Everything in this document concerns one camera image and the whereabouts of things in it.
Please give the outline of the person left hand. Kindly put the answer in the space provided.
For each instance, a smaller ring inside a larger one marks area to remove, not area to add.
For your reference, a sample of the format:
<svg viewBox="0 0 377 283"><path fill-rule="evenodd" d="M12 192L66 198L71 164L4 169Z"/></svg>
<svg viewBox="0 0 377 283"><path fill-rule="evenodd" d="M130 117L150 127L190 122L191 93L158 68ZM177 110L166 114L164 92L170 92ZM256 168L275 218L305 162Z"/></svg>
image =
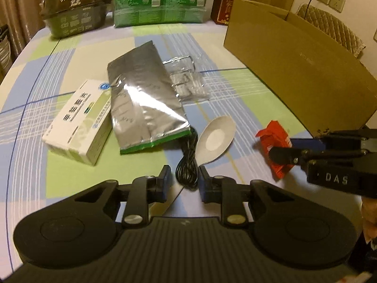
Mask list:
<svg viewBox="0 0 377 283"><path fill-rule="evenodd" d="M377 202L376 199L362 197L362 226L365 242L376 238Z"/></svg>

